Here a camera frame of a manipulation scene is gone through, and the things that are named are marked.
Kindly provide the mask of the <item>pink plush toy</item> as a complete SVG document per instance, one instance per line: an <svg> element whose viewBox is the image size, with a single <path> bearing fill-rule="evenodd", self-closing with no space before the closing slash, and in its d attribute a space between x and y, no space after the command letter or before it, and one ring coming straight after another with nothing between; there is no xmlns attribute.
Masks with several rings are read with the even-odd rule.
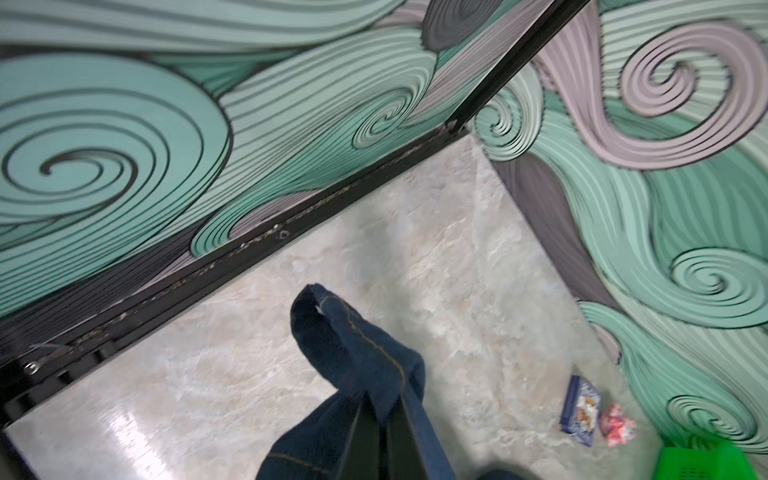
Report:
<svg viewBox="0 0 768 480"><path fill-rule="evenodd" d="M637 424L624 414L618 403L611 402L600 414L599 427L606 444L615 448L629 443L634 438Z"/></svg>

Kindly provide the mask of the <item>green plastic basket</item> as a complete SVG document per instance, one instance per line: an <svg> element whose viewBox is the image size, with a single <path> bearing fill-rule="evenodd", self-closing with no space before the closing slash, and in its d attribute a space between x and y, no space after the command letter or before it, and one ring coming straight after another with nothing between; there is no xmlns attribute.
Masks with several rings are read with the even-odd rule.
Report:
<svg viewBox="0 0 768 480"><path fill-rule="evenodd" d="M754 468L734 445L720 443L713 450L665 447L654 480L757 480Z"/></svg>

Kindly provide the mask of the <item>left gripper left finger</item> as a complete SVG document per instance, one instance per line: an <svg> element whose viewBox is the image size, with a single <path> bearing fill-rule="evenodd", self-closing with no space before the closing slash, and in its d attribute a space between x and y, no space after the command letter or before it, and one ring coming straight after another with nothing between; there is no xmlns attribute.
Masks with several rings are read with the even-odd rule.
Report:
<svg viewBox="0 0 768 480"><path fill-rule="evenodd" d="M380 426L371 400L365 396L337 462L336 480L376 480L380 477Z"/></svg>

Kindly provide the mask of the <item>dark blue denim jeans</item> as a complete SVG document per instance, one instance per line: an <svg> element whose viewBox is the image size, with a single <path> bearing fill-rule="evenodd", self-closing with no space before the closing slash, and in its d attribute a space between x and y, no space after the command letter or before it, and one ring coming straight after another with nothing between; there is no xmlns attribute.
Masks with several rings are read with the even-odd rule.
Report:
<svg viewBox="0 0 768 480"><path fill-rule="evenodd" d="M399 401L408 413L428 479L455 472L423 407L426 386L421 355L369 323L320 284L309 284L290 310L300 350L335 393L281 436L263 461L260 479L334 479L357 410L365 396L380 426L380 477L384 428Z"/></svg>

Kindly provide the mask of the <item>blue playing card box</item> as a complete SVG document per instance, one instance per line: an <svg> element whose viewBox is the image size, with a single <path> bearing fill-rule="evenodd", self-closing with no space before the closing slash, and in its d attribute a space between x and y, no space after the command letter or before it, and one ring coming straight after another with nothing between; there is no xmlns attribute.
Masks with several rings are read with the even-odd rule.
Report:
<svg viewBox="0 0 768 480"><path fill-rule="evenodd" d="M594 444L601 413L600 392L587 379L572 375L560 417L560 428L587 447Z"/></svg>

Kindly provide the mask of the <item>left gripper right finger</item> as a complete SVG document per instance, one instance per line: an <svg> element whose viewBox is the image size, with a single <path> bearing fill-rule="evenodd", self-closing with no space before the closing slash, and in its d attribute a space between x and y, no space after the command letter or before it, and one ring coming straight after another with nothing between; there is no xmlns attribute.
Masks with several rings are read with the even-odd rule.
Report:
<svg viewBox="0 0 768 480"><path fill-rule="evenodd" d="M396 404L384 428L383 451L384 479L428 479L416 434L402 401Z"/></svg>

